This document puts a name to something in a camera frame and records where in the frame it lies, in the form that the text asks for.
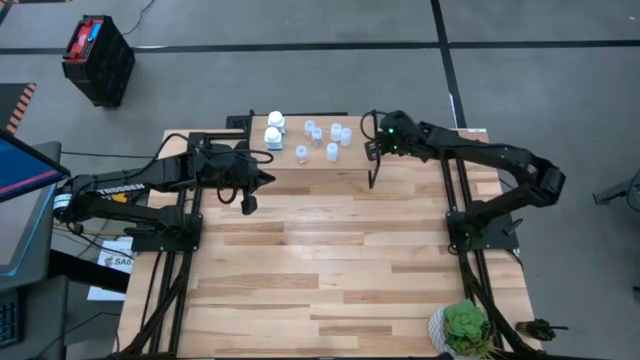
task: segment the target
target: monitor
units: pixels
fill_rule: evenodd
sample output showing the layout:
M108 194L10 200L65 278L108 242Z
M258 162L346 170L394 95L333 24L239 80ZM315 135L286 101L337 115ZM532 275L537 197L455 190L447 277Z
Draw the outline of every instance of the monitor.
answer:
M0 203L68 176L69 170L0 130Z

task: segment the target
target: small white bottle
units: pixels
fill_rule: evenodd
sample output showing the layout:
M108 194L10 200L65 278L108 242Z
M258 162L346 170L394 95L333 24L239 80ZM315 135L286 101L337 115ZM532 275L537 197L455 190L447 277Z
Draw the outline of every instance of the small white bottle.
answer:
M280 131L282 135L284 135L286 132L284 128L284 116L282 116L282 113L280 111L272 111L269 113L267 126L278 129L278 131Z
M307 120L304 122L304 136L311 140L311 133L313 132L313 129L316 128L316 122L313 120Z
M331 162L338 161L338 145L336 143L327 145L327 160Z
M311 132L311 145L319 147L322 145L322 129L315 128Z
M341 131L342 131L342 125L338 123L331 124L331 141L339 142Z
M267 150L269 151L282 150L282 134L277 128L268 127L267 130L265 130L264 142L267 144Z
M307 162L307 147L304 145L299 145L296 148L296 160L298 160L298 164L304 164Z
M340 145L344 147L351 145L351 129L342 129L342 131L340 132Z

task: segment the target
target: succulent plant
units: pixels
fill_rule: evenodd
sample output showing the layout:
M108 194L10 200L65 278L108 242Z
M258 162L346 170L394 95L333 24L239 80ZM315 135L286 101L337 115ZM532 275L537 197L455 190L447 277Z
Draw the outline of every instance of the succulent plant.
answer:
M444 309L444 331L457 354L491 359L493 335L484 313L471 300Z

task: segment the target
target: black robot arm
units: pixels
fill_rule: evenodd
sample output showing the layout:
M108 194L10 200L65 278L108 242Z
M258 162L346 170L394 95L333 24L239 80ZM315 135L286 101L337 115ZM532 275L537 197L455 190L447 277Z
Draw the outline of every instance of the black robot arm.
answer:
M186 214L175 205L155 209L124 204L111 200L109 195L141 189L179 192L200 187L217 189L220 197L221 189L232 189L231 198L223 200L220 197L221 201L231 203L241 191L244 197L242 213L250 215L258 207L252 194L275 181L273 176L258 169L258 163L265 162L251 157L252 152L246 141L239 142L233 149L216 143L190 144L184 153L154 159L139 169L79 175L57 189L54 216L61 222L74 224L75 227L69 227L76 233L82 232L82 227L75 224L94 217L138 224L135 228L125 229L125 233L134 237L136 251L192 249L199 241L200 214Z
M527 205L544 207L558 201L564 174L550 161L505 144L468 140L456 131L413 120L402 111L386 114L375 139L365 144L370 160L376 156L409 155L429 159L462 159L508 171L518 186L489 201L473 201L460 213L462 231L479 236L489 221Z

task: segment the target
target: white paper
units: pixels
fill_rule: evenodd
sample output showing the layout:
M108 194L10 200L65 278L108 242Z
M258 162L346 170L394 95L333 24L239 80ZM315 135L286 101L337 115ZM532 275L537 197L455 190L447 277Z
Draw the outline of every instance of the white paper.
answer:
M104 241L102 247L117 250L131 256L132 240L133 239L128 236L120 237L117 241ZM131 270L133 269L133 260L120 254L109 252L108 250L100 250L98 264L126 272L127 274L131 274ZM89 289L89 295L87 295L87 300L90 301L124 301L125 298L125 294L104 290L96 286L92 286Z

